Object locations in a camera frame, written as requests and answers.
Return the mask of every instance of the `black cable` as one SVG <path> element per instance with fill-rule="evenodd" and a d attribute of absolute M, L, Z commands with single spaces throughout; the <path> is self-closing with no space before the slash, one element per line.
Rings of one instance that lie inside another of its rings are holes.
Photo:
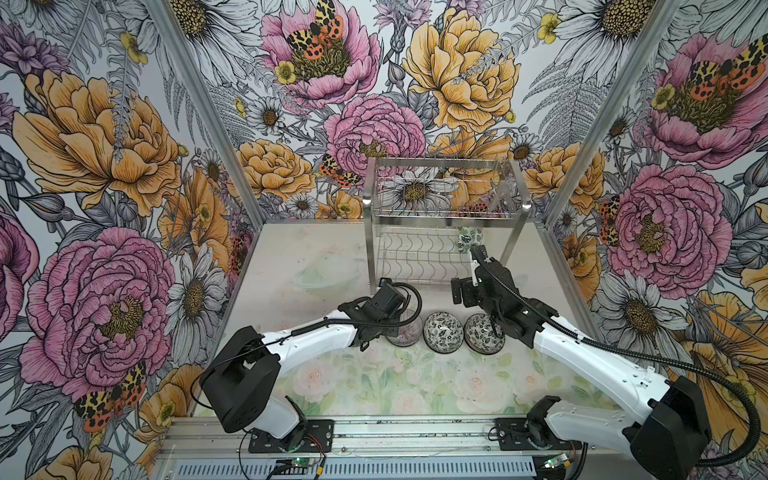
<path fill-rule="evenodd" d="M 578 339 L 578 334 L 576 332 L 567 328 L 566 326 L 562 326 L 556 320 L 553 320 L 549 315 L 546 315 L 540 312 L 539 310 L 537 310 L 530 303 L 528 303 L 528 301 L 522 295 L 515 292 L 515 290 L 511 288 L 509 285 L 507 285 L 506 283 L 502 282 L 485 264 L 485 259 L 478 260 L 478 264 L 482 267 L 483 270 L 485 270 L 486 273 L 488 273 L 488 275 L 491 276 L 491 278 L 493 278 L 493 280 L 496 280 L 499 285 L 501 285 L 502 287 L 504 287 L 505 290 L 511 293 L 512 296 L 518 302 L 525 305 L 526 308 L 530 309 L 533 313 L 541 317 L 546 323 L 553 326 L 560 333 L 570 336 L 573 339 Z M 755 408 L 755 405 L 750 400 L 750 397 L 747 395 L 746 391 L 741 388 L 741 386 L 737 386 L 732 382 L 729 382 L 717 372 L 712 372 L 710 370 L 700 368 L 698 366 L 692 365 L 687 362 L 681 362 L 680 360 L 668 359 L 663 356 L 649 355 L 647 353 L 633 352 L 632 350 L 627 350 L 627 349 L 620 349 L 618 347 L 600 343 L 597 340 L 591 339 L 589 337 L 584 337 L 579 341 L 585 345 L 589 345 L 591 347 L 604 350 L 606 352 L 615 353 L 618 355 L 630 356 L 636 359 L 647 360 L 649 362 L 659 362 L 667 366 L 674 366 L 679 369 L 684 369 L 689 372 L 696 373 L 697 375 L 707 377 L 713 382 L 717 382 L 721 384 L 726 389 L 728 389 L 729 392 L 733 393 L 733 395 L 739 399 L 741 404 L 744 406 L 744 410 L 746 410 L 746 416 L 748 418 L 749 429 L 746 433 L 746 438 L 744 439 L 742 444 L 739 445 L 732 452 L 729 452 L 720 457 L 700 459 L 698 462 L 696 462 L 697 467 L 712 468 L 712 467 L 720 467 L 722 465 L 729 465 L 731 463 L 737 462 L 742 458 L 745 458 L 747 455 L 749 455 L 750 452 L 752 452 L 752 450 L 754 450 L 754 448 L 757 446 L 757 443 L 760 441 L 760 433 L 761 433 L 760 414 L 758 413 L 757 408 Z"/>
<path fill-rule="evenodd" d="M 197 398 L 197 397 L 194 395 L 194 384 L 195 384 L 195 382 L 196 382 L 198 379 L 200 379 L 200 377 L 201 377 L 201 376 L 205 375 L 206 373 L 211 373 L 211 372 L 213 372 L 213 370 L 214 370 L 216 367 L 218 367 L 219 365 L 221 365 L 222 363 L 226 363 L 226 362 L 229 362 L 230 360 L 234 360 L 234 359 L 240 358 L 241 356 L 246 356 L 246 355 L 248 355 L 248 354 L 250 354 L 250 353 L 256 352 L 258 349 L 260 349 L 260 348 L 263 348 L 263 347 L 265 347 L 265 346 L 270 346 L 270 345 L 274 345 L 275 343 L 284 342 L 284 341 L 286 341 L 288 338 L 289 338 L 289 336 L 284 336 L 284 337 L 283 337 L 283 338 L 281 338 L 281 339 L 277 339 L 277 340 L 275 340 L 275 341 L 273 341 L 273 342 L 269 342 L 269 343 L 265 343 L 265 344 L 263 344 L 263 345 L 259 345 L 259 346 L 258 346 L 258 347 L 256 347 L 255 349 L 250 349 L 250 350 L 248 350 L 248 351 L 246 351 L 246 352 L 238 353 L 238 354 L 237 354 L 237 355 L 235 355 L 235 356 L 231 356 L 231 357 L 230 357 L 230 358 L 228 358 L 228 359 L 224 359 L 224 360 L 221 360 L 220 362 L 214 363 L 213 365 L 209 366 L 208 368 L 206 368 L 205 370 L 203 370 L 202 372 L 200 372 L 200 375 L 196 376 L 196 377 L 194 378 L 194 380 L 192 380 L 192 383 L 190 384 L 190 395 L 192 395 L 192 400 L 194 400 L 194 401 L 195 401 L 195 402 L 196 402 L 198 405 L 202 405 L 202 406 L 204 406 L 204 407 L 205 407 L 205 408 L 207 408 L 207 409 L 211 409 L 211 410 L 213 410 L 214 408 L 213 408 L 212 406 L 210 406 L 210 405 L 208 405 L 208 404 L 206 404 L 206 403 L 202 403 L 202 402 L 201 402 L 201 401 L 200 401 L 200 400 L 199 400 L 199 399 L 198 399 L 198 398 Z M 202 380 L 200 381 L 200 389 L 202 389 L 202 388 L 203 388 L 203 384 L 205 383 L 205 381 L 206 381 L 206 379 L 207 379 L 207 378 L 208 378 L 208 377 L 205 377 L 204 379 L 202 379 Z"/>
<path fill-rule="evenodd" d="M 587 452 L 589 452 L 589 444 L 586 442 L 582 442 L 581 457 L 579 457 L 578 463 L 576 464 L 576 469 L 574 470 L 573 474 L 571 474 L 571 476 L 568 477 L 568 480 L 576 480 L 576 478 L 579 478 L 579 475 L 581 475 L 581 471 L 584 470 L 584 463 L 587 460 Z"/>
<path fill-rule="evenodd" d="M 245 480 L 250 480 L 250 477 L 245 472 L 245 468 L 243 467 L 243 457 L 240 456 L 240 451 L 243 449 L 243 440 L 245 440 L 245 438 L 248 436 L 249 433 L 250 432 L 245 432 L 243 434 L 243 438 L 240 439 L 240 446 L 237 447 L 237 462 L 240 463 L 240 471 L 243 473 L 243 477 L 245 477 Z"/>

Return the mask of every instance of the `wire rack shelf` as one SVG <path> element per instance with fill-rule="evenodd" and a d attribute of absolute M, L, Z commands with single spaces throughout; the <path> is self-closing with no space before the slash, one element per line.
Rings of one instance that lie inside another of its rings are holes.
<path fill-rule="evenodd" d="M 362 203 L 372 293 L 384 276 L 412 283 L 470 276 L 470 259 L 459 249 L 456 227 L 508 230 L 503 251 L 495 254 L 506 263 L 531 209 L 531 196 L 520 180 L 511 161 L 370 161 Z M 514 196 L 509 182 L 516 186 Z M 476 192 L 483 192 L 482 198 L 469 207 L 452 209 L 446 200 L 446 194 Z"/>

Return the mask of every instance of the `black and white floral bowl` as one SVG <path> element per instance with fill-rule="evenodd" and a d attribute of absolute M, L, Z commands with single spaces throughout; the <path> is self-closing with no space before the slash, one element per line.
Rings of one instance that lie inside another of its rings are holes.
<path fill-rule="evenodd" d="M 482 355 L 494 355 L 504 348 L 504 336 L 498 338 L 494 335 L 491 317 L 485 313 L 476 313 L 467 319 L 464 325 L 464 337 L 469 348 Z"/>
<path fill-rule="evenodd" d="M 462 323 L 448 312 L 434 312 L 424 322 L 424 341 L 437 353 L 454 353 L 464 343 Z"/>
<path fill-rule="evenodd" d="M 403 322 L 413 315 L 415 311 L 406 310 L 400 316 L 400 321 Z M 411 323 L 405 326 L 401 326 L 397 329 L 397 336 L 388 336 L 387 340 L 393 345 L 397 346 L 411 346 L 419 341 L 422 336 L 422 328 L 424 327 L 424 320 L 421 316 L 417 316 Z"/>

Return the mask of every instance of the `flower center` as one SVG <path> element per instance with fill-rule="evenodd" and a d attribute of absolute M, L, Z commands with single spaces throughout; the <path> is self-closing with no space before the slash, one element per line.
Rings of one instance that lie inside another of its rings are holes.
<path fill-rule="evenodd" d="M 656 0 L 613 0 L 603 10 L 603 28 L 616 37 L 637 34 Z"/>
<path fill-rule="evenodd" d="M 620 137 L 624 133 L 624 129 L 627 128 L 627 122 L 624 120 L 616 120 L 611 128 L 608 129 L 608 134 L 612 137 Z"/>
<path fill-rule="evenodd" d="M 293 73 L 293 70 L 290 69 L 289 65 L 283 65 L 282 67 L 278 67 L 278 68 L 280 69 L 281 78 L 289 78 Z"/>
<path fill-rule="evenodd" d="M 323 46 L 322 57 L 309 60 L 302 51 L 294 51 L 291 61 L 295 65 L 296 76 L 304 81 L 310 81 L 312 78 L 321 78 L 326 75 L 343 78 L 351 57 L 342 39 L 337 38 L 331 40 L 330 45 Z"/>
<path fill-rule="evenodd" d="M 208 162 L 207 165 L 208 169 L 208 178 L 213 180 L 214 182 L 219 181 L 219 166 L 214 161 Z"/>
<path fill-rule="evenodd" d="M 205 29 L 205 10 L 197 0 L 170 0 L 181 30 L 187 36 L 199 35 Z"/>
<path fill-rule="evenodd" d="M 144 319 L 141 301 L 132 296 L 112 303 L 109 306 L 109 313 L 111 314 L 109 322 L 99 327 L 99 330 L 111 339 L 114 339 L 118 333 L 122 333 L 127 339 L 134 338 L 136 330 L 141 326 L 141 320 Z"/>
<path fill-rule="evenodd" d="M 654 223 L 652 214 L 643 217 L 640 223 L 643 226 L 640 229 L 640 233 L 637 234 L 637 242 L 640 244 L 640 249 L 645 253 L 656 253 L 661 250 L 661 247 L 664 245 L 664 238 L 662 237 L 664 224 Z"/>
<path fill-rule="evenodd" d="M 163 406 L 160 408 L 160 415 L 157 416 L 157 420 L 159 424 L 164 425 L 168 422 L 169 419 L 173 418 L 174 413 L 174 403 L 168 402 L 163 404 Z"/>
<path fill-rule="evenodd" d="M 676 115 L 682 121 L 690 122 L 699 134 L 706 134 L 723 126 L 730 119 L 741 92 L 734 90 L 728 84 L 718 88 L 706 100 L 698 101 L 690 96 L 693 87 L 694 84 L 687 81 L 674 92 L 674 96 L 669 101 L 670 115 Z"/>
<path fill-rule="evenodd" d="M 366 157 L 384 158 L 387 154 L 386 147 L 379 145 L 379 142 L 376 140 L 372 141 L 370 145 L 360 142 L 359 150 Z"/>
<path fill-rule="evenodd" d="M 624 311 L 627 314 L 627 321 L 638 333 L 648 334 L 656 331 L 656 317 L 640 300 L 629 300 Z"/>
<path fill-rule="evenodd" d="M 402 190 L 402 198 L 409 201 L 424 200 L 427 196 L 427 186 L 424 184 L 406 185 Z"/>
<path fill-rule="evenodd" d="M 522 160 L 523 158 L 526 158 L 530 153 L 531 148 L 528 145 L 520 145 L 515 147 L 515 149 L 512 151 L 512 156 L 515 158 L 515 160 Z"/>
<path fill-rule="evenodd" d="M 198 279 L 192 280 L 187 287 L 187 292 L 184 294 L 184 312 L 187 314 L 187 317 L 196 318 L 197 314 L 203 309 L 204 294 L 203 282 Z"/>
<path fill-rule="evenodd" d="M 273 110 L 266 110 L 264 111 L 263 120 L 268 127 L 274 127 L 277 123 L 277 114 Z"/>

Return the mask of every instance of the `black mounting plate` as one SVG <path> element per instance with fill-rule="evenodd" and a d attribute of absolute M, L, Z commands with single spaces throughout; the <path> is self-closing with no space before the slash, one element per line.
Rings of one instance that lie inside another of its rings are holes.
<path fill-rule="evenodd" d="M 322 443 L 323 451 L 328 453 L 333 447 L 333 420 L 306 420 L 306 435 L 315 437 Z M 277 446 L 278 441 L 267 432 L 254 430 L 248 444 L 249 453 L 286 453 Z M 317 453 L 317 446 L 313 442 L 304 439 L 302 444 L 294 452 Z"/>
<path fill-rule="evenodd" d="M 495 433 L 498 436 L 498 447 L 502 452 L 509 452 L 511 450 L 533 450 L 535 447 L 531 443 L 514 434 L 510 435 L 510 432 L 525 432 L 525 417 L 501 417 L 495 420 Z M 581 442 L 571 442 L 570 440 L 560 440 L 551 432 L 547 432 L 547 444 L 551 445 L 546 450 L 567 450 L 572 449 L 581 450 Z"/>

